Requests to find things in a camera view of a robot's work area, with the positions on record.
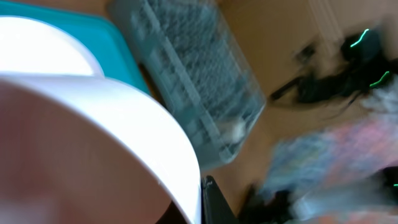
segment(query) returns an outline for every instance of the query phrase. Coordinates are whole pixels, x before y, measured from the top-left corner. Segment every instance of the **teal tray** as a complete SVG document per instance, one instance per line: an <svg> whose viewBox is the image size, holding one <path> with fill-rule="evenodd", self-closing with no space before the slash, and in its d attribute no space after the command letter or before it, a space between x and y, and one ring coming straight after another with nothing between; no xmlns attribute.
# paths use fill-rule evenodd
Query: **teal tray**
<svg viewBox="0 0 398 224"><path fill-rule="evenodd" d="M130 84L150 95L123 36L106 19L9 1L0 1L0 15L37 19L62 29L93 53L106 77Z"/></svg>

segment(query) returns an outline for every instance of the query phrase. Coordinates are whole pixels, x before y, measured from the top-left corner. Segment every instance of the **wooden floor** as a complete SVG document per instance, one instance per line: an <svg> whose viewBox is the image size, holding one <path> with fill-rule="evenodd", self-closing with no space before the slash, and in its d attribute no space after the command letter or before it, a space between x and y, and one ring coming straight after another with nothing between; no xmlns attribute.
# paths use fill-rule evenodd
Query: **wooden floor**
<svg viewBox="0 0 398 224"><path fill-rule="evenodd" d="M108 0L19 1L107 17L105 5ZM337 10L339 7L344 9L339 16L345 18L352 11L343 7L343 1L347 0L333 2L337 2L334 5ZM349 0L350 6L355 7L355 2L363 5L360 1ZM297 65L292 61L292 53L318 35L308 11L308 0L225 0L221 8L267 95L295 76ZM236 160L207 173L215 177L235 213L239 210L248 185L264 180L272 157L272 145L280 138L360 118L363 113L358 105L354 105L344 115L325 120L322 116L329 113L330 108L335 107L297 111L268 106Z"/></svg>

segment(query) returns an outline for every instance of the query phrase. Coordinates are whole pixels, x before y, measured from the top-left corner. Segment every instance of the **rug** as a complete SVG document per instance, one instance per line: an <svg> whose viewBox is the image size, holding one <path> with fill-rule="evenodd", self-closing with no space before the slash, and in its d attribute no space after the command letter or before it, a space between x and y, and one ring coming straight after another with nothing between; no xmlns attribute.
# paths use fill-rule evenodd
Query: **rug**
<svg viewBox="0 0 398 224"><path fill-rule="evenodd" d="M398 161L398 123L383 116L281 141L264 184L264 192L306 192L366 177ZM398 223L383 213L344 213L311 223Z"/></svg>

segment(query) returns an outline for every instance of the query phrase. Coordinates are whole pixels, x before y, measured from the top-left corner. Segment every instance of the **green light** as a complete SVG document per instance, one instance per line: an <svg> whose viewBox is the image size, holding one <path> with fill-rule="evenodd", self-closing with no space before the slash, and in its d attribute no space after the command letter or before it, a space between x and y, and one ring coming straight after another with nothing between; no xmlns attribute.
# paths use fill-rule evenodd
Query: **green light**
<svg viewBox="0 0 398 224"><path fill-rule="evenodd" d="M361 38L359 38L359 40L358 40L357 42L351 44L351 47L354 47L355 45L359 44L359 43L362 41L362 39L363 39L363 37L365 36L365 34L367 33L367 31L369 31L369 29L366 29L366 30L363 32Z"/></svg>
<svg viewBox="0 0 398 224"><path fill-rule="evenodd" d="M380 84L381 82L383 82L389 74L390 74L390 72L386 72L386 73L381 77L381 79L380 79L379 81L377 81L377 82L371 84L370 87L371 87L371 88L377 87L377 85Z"/></svg>

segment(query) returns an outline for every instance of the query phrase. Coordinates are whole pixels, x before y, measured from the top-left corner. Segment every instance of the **dish rack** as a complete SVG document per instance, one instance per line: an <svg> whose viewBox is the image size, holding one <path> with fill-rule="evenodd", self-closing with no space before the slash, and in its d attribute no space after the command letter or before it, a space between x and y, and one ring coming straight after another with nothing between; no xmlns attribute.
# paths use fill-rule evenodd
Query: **dish rack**
<svg viewBox="0 0 398 224"><path fill-rule="evenodd" d="M266 100L217 5L118 0L109 12L189 137L201 169L233 161Z"/></svg>

